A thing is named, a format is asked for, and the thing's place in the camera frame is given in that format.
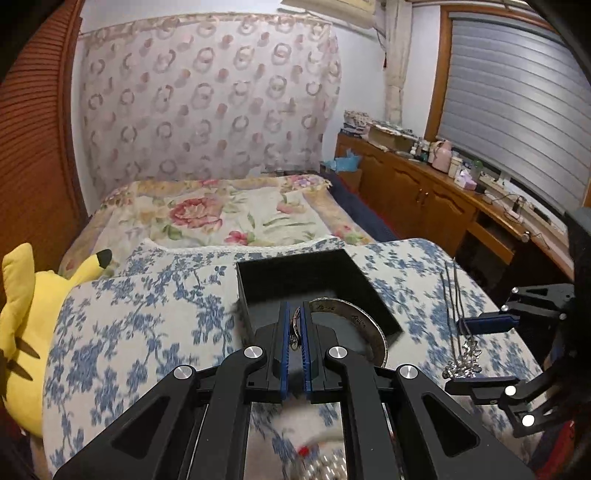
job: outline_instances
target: pikachu plush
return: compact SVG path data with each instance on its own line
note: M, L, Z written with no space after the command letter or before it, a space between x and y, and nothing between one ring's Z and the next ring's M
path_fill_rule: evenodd
M52 271L35 273L30 244L2 260L7 301L0 312L0 392L10 416L37 437L47 355L61 305L73 287L99 278L111 257L110 250L92 255L70 280Z

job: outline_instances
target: curtain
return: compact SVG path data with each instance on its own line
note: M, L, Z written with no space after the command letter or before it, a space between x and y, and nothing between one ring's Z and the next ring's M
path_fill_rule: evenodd
M134 180L319 168L341 78L328 22L183 15L85 42L83 135L100 197Z
M406 80L413 6L406 0L386 1L386 119L402 124L402 89Z
M281 3L338 18L361 28L374 26L375 0L282 0Z

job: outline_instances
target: blue plastic bag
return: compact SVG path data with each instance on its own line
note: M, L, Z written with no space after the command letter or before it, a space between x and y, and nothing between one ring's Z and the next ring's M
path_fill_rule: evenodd
M356 171L357 167L359 167L359 162L361 161L361 157L358 155L354 155L351 152L351 149L347 149L347 156L346 157L338 157L334 160L327 160L324 161L323 164L326 168L334 170L335 172L341 171Z

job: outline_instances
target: metal screw cap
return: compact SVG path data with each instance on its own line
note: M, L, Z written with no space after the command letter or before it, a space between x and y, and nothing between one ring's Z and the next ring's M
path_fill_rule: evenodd
M179 380L185 380L193 375L193 370L188 365L181 365L174 369L174 376Z
M259 358L262 355L262 348L259 346L250 346L244 349L244 356L248 358Z
M400 375L402 375L404 378L412 380L413 378L417 377L418 370L414 365L403 365L400 367L400 370L398 370L398 373L400 373Z
M329 350L329 355L332 358L345 358L347 356L347 349L342 346L334 346Z

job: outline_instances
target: pink thermos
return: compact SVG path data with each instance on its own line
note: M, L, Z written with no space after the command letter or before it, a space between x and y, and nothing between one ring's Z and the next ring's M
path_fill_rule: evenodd
M437 142L433 149L433 168L436 168L443 173L449 171L449 167L452 163L452 144L449 140L445 142Z

